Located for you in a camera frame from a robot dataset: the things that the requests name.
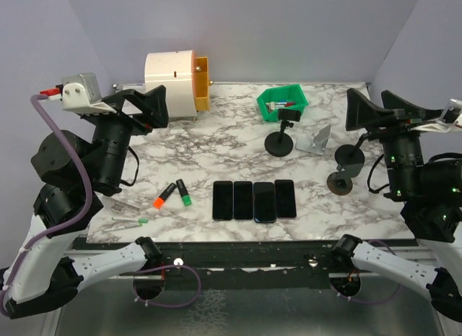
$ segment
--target white wall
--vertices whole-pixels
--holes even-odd
[[[426,108],[462,98],[462,0],[419,0],[370,86],[381,104],[385,89]],[[461,152],[462,134],[424,134],[426,158]]]
[[[0,267],[7,267],[24,241],[43,185],[30,158],[50,133],[29,97],[80,72],[94,72],[102,92],[110,82],[67,0],[0,0],[0,36]],[[90,137],[92,126],[64,113],[59,103],[46,109],[60,127]],[[42,320],[0,316],[0,333],[37,335]]]
[[[417,0],[69,0],[114,83],[195,49],[215,81],[371,82]]]

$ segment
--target orange lid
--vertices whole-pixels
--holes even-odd
[[[159,197],[152,203],[152,206],[156,207],[158,210],[162,207],[164,204],[164,200],[160,199]]]

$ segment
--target green plastic tray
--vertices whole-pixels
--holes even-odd
[[[257,98],[258,107],[260,108],[264,121],[278,121],[278,110],[276,109],[269,113],[266,107],[266,103],[270,103],[271,101],[294,101],[295,105],[287,107],[287,109],[298,110],[302,114],[305,107],[309,104],[300,85],[285,85],[283,87],[269,88],[262,92]]]

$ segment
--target black smartphone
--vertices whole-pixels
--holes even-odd
[[[214,182],[212,217],[214,220],[232,219],[232,182]]]
[[[276,221],[273,183],[257,182],[253,184],[253,213],[253,219],[257,223],[274,223]]]
[[[278,218],[297,217],[295,205],[295,187],[291,179],[277,179],[274,181],[276,190],[276,214]]]
[[[249,181],[234,182],[234,219],[253,219],[253,185]]]

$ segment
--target green marker cap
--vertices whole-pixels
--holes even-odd
[[[191,197],[189,195],[185,195],[184,197],[181,198],[183,200],[183,204],[185,206],[189,206],[193,202],[191,201]]]

